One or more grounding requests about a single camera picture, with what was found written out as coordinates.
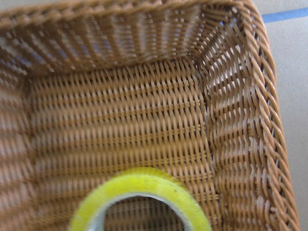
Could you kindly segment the yellow-green packing tape roll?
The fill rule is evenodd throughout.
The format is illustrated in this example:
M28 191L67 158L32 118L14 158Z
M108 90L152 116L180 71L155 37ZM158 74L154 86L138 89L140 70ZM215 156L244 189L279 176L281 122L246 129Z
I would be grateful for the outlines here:
M74 212L68 230L102 231L107 210L131 197L150 197L168 205L186 231L212 229L204 211L182 182L153 167L136 167L120 172L92 190Z

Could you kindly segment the brown wicker basket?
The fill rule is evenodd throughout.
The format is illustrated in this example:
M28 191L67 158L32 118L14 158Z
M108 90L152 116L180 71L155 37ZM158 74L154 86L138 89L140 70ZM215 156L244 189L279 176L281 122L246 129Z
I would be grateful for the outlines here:
M83 0L0 13L0 228L65 231L129 168L184 184L215 231L298 231L249 0Z

